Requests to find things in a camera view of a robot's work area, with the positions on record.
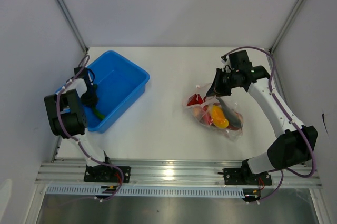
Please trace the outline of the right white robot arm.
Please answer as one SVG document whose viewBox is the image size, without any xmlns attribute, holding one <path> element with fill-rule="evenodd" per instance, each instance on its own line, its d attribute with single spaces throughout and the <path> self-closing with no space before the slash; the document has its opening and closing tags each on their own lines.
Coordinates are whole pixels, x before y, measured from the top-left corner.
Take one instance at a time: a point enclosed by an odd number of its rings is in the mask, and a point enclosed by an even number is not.
<svg viewBox="0 0 337 224">
<path fill-rule="evenodd" d="M 243 46 L 221 57 L 224 66 L 216 70 L 207 97 L 230 96 L 243 88 L 260 106 L 271 124 L 276 140 L 268 150 L 242 162 L 241 179 L 252 184 L 264 172 L 287 170 L 308 178 L 316 171 L 314 147 L 318 132 L 306 126 L 287 106 L 273 85 L 276 67 L 268 72 L 264 66 L 253 66 Z"/>
</svg>

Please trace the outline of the grey toy fish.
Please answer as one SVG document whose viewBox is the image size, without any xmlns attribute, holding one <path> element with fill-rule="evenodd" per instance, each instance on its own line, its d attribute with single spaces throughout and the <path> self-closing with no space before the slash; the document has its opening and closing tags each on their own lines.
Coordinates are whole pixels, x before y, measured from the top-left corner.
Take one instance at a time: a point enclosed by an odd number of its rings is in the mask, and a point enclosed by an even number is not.
<svg viewBox="0 0 337 224">
<path fill-rule="evenodd" d="M 229 128 L 235 130 L 241 129 L 242 122 L 236 112 L 233 111 L 220 97 L 217 97 L 216 99 L 220 103 L 226 119 L 229 121 Z"/>
</svg>

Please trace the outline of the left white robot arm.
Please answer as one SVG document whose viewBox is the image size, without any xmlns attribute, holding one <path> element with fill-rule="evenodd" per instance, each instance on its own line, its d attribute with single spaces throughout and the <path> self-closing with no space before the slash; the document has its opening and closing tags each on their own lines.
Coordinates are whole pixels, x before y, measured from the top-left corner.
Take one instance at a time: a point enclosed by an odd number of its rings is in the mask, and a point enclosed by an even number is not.
<svg viewBox="0 0 337 224">
<path fill-rule="evenodd" d="M 94 73 L 86 67 L 74 68 L 75 76 L 52 95 L 44 97 L 49 126 L 52 133 L 68 139 L 82 152 L 88 167 L 96 167 L 96 176 L 103 182 L 114 177 L 114 168 L 96 143 L 89 139 L 89 120 L 85 108 L 91 109 L 99 119 L 103 118 L 95 106 L 98 103 Z"/>
</svg>

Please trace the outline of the toy steak slice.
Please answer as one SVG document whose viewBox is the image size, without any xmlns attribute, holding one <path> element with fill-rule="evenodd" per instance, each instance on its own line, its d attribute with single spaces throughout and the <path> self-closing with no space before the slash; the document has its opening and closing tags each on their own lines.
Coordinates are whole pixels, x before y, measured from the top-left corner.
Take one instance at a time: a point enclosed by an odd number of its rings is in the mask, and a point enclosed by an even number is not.
<svg viewBox="0 0 337 224">
<path fill-rule="evenodd" d="M 202 107 L 194 107 L 192 109 L 193 112 L 193 116 L 197 119 L 197 120 L 201 120 L 204 116 L 204 110 Z"/>
</svg>

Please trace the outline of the yellow toy mango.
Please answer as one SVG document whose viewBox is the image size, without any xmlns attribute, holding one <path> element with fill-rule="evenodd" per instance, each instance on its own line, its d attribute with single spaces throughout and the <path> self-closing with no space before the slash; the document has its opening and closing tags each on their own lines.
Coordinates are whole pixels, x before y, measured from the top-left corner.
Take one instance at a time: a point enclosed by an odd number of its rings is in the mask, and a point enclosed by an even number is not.
<svg viewBox="0 0 337 224">
<path fill-rule="evenodd" d="M 212 106 L 210 115 L 215 127 L 225 129 L 229 126 L 229 121 L 220 107 Z"/>
</svg>

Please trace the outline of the clear pink-dotted zip bag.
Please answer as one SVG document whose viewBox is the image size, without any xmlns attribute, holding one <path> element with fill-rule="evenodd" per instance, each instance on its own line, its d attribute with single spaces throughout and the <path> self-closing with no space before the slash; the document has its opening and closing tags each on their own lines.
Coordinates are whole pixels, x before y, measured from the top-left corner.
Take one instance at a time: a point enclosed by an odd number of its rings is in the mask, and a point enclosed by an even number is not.
<svg viewBox="0 0 337 224">
<path fill-rule="evenodd" d="M 182 108 L 199 125 L 231 141 L 243 135 L 243 116 L 231 99 L 206 96 L 211 84 L 196 85 L 182 102 Z"/>
</svg>

